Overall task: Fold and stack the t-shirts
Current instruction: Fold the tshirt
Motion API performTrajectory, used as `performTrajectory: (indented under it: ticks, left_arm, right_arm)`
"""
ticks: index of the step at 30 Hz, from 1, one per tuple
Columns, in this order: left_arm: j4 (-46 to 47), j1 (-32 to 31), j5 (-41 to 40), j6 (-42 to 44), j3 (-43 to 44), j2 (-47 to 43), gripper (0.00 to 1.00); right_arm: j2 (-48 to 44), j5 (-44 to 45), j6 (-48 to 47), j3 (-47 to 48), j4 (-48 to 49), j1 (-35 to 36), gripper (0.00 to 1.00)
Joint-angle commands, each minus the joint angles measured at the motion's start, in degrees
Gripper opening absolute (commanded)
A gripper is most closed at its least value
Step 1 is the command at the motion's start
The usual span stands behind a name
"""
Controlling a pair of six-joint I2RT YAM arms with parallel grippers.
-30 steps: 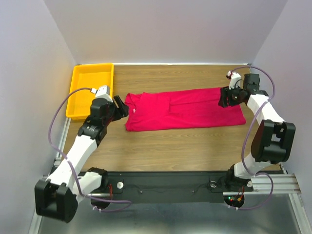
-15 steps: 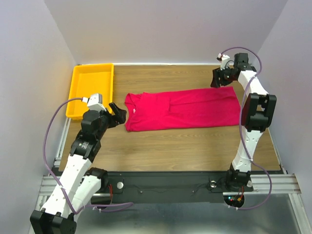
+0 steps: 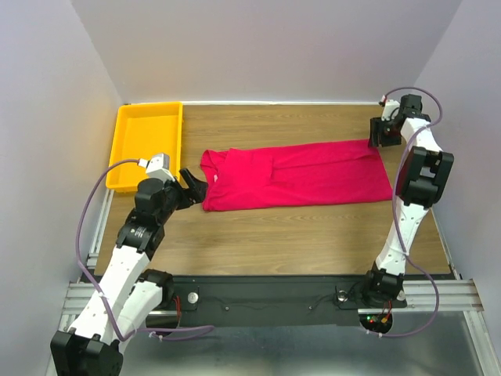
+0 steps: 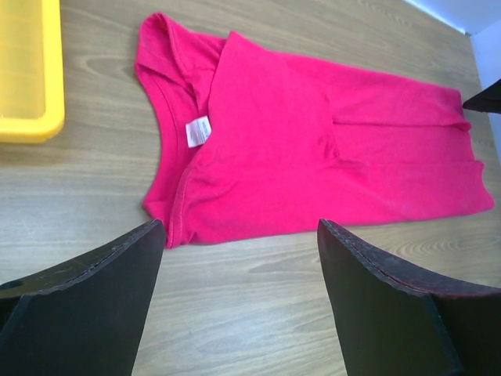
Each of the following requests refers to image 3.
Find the red t shirt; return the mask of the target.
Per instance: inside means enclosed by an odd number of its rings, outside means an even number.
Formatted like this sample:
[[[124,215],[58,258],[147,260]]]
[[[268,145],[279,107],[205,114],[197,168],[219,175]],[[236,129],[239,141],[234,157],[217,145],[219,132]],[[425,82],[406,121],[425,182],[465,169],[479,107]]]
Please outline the red t shirt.
[[[200,167],[207,212],[389,201],[378,150],[364,139],[224,151],[206,150]]]

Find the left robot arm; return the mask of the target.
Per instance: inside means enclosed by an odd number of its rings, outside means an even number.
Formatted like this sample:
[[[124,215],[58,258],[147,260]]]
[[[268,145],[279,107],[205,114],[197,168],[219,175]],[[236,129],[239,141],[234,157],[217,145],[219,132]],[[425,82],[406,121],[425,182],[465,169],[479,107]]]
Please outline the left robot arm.
[[[121,227],[112,256],[77,319],[52,337],[58,375],[118,375],[130,340],[144,331],[155,309],[173,303],[171,274],[148,268],[164,239],[164,225],[177,211],[204,201],[207,183],[183,168],[179,181],[164,167],[151,168],[135,193],[135,206]]]

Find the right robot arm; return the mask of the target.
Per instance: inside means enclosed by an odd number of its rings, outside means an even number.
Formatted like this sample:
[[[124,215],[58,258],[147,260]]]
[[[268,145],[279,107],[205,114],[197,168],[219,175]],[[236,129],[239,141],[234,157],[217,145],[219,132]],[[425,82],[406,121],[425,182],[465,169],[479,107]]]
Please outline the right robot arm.
[[[454,156],[435,140],[432,128],[442,120],[442,105],[425,90],[437,105],[438,118],[423,112],[422,97],[405,94],[390,99],[391,90],[379,104],[381,116],[370,120],[369,145],[374,147],[405,144],[391,194],[393,223],[382,251],[360,287],[361,299],[370,306],[394,302],[402,297],[410,250],[422,220],[445,191]]]

